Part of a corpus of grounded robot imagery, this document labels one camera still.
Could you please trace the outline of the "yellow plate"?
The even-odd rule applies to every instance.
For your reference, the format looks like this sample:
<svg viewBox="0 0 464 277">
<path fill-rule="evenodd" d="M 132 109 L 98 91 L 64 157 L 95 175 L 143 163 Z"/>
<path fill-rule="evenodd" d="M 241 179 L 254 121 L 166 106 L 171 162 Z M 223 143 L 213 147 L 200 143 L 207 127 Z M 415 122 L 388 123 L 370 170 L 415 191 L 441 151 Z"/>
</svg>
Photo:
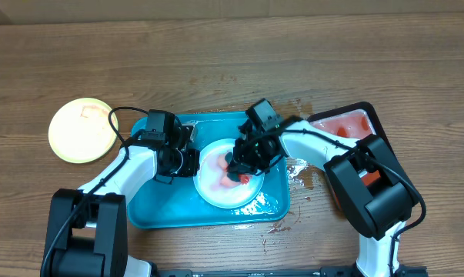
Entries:
<svg viewBox="0 0 464 277">
<path fill-rule="evenodd" d="M 96 98 L 78 98 L 63 105 L 48 128 L 48 142 L 62 160 L 75 164 L 93 162 L 114 145 L 119 129 L 109 105 Z"/>
</svg>

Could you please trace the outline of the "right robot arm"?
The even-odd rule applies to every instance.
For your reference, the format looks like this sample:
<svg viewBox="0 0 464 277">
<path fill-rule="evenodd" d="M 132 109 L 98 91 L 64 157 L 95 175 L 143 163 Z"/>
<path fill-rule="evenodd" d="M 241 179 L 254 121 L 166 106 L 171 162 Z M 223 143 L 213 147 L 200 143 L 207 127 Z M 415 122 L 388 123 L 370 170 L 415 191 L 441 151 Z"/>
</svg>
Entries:
<svg viewBox="0 0 464 277">
<path fill-rule="evenodd" d="M 322 267 L 317 276 L 426 276 L 425 267 L 399 263 L 402 233 L 419 225 L 426 204 L 383 136 L 346 138 L 298 116 L 283 118 L 262 99 L 246 111 L 242 137 L 225 155 L 234 182 L 261 175 L 284 157 L 322 169 L 339 207 L 359 234 L 354 265 Z"/>
</svg>

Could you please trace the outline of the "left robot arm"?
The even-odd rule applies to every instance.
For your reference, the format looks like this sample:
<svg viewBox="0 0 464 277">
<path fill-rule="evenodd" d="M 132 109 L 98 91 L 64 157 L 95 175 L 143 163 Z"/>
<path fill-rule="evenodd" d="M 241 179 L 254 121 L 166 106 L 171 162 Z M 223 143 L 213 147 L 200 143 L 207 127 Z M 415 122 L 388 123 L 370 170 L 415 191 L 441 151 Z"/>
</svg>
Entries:
<svg viewBox="0 0 464 277">
<path fill-rule="evenodd" d="M 59 189 L 48 217 L 41 277 L 152 276 L 155 266 L 129 255 L 127 204 L 148 181 L 194 177 L 197 129 L 162 110 L 121 140 L 116 159 L 80 188 Z"/>
</svg>

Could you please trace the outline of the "light blue plate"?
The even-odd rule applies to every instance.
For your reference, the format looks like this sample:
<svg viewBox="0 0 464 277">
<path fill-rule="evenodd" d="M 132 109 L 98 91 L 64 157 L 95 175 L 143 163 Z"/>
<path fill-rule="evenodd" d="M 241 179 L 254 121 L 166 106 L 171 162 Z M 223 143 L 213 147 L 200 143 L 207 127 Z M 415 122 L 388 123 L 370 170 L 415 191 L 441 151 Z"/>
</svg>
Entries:
<svg viewBox="0 0 464 277">
<path fill-rule="evenodd" d="M 242 175 L 233 182 L 226 174 L 225 155 L 232 152 L 235 140 L 224 138 L 207 145 L 199 158 L 199 170 L 194 177 L 197 192 L 209 204 L 234 209 L 252 201 L 259 193 L 264 176 Z"/>
</svg>

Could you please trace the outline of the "pink and black sponge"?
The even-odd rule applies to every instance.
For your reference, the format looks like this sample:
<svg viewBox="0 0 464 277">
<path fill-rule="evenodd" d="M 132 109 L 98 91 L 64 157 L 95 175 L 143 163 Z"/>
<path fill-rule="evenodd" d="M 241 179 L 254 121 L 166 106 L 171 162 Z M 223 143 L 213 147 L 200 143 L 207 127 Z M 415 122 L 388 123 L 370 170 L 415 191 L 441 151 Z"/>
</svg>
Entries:
<svg viewBox="0 0 464 277">
<path fill-rule="evenodd" d="M 219 181 L 219 184 L 228 188 L 232 189 L 239 185 L 246 185 L 252 179 L 251 175 L 248 174 L 236 174 L 229 172 L 229 164 L 232 161 L 232 153 L 226 152 L 225 154 L 221 154 L 218 157 L 218 165 L 219 168 L 223 171 L 222 177 Z"/>
</svg>

